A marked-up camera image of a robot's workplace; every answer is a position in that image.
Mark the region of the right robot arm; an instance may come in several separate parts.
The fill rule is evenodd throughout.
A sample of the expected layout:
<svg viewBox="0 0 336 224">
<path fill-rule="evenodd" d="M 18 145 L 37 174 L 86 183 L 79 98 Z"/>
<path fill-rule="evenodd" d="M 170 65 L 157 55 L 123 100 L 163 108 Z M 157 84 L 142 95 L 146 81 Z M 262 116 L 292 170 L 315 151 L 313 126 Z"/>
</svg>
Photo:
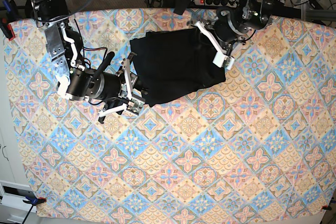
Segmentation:
<svg viewBox="0 0 336 224">
<path fill-rule="evenodd" d="M 46 48 L 51 57 L 52 69 L 58 81 L 57 93 L 71 101 L 97 100 L 103 104 L 99 110 L 99 122 L 111 113 L 121 115 L 129 112 L 139 115 L 145 100 L 134 90 L 146 93 L 140 86 L 138 76 L 131 72 L 136 55 L 129 53 L 115 74 L 106 72 L 115 54 L 106 51 L 97 69 L 91 67 L 84 57 L 86 47 L 82 36 L 69 25 L 70 12 L 66 0 L 30 0 L 32 18 L 44 28 Z"/>
</svg>

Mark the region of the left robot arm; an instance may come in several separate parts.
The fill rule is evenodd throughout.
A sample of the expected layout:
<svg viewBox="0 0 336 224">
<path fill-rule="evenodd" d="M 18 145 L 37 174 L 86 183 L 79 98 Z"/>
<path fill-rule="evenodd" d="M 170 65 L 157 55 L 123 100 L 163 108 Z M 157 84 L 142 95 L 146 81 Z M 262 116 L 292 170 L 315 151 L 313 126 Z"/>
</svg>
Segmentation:
<svg viewBox="0 0 336 224">
<path fill-rule="evenodd" d="M 216 10 L 214 21 L 200 19 L 193 26 L 216 50 L 213 64 L 230 70 L 235 62 L 231 55 L 236 43 L 245 44 L 256 31 L 271 24 L 275 0 L 237 0 L 236 7 L 227 5 Z"/>
</svg>

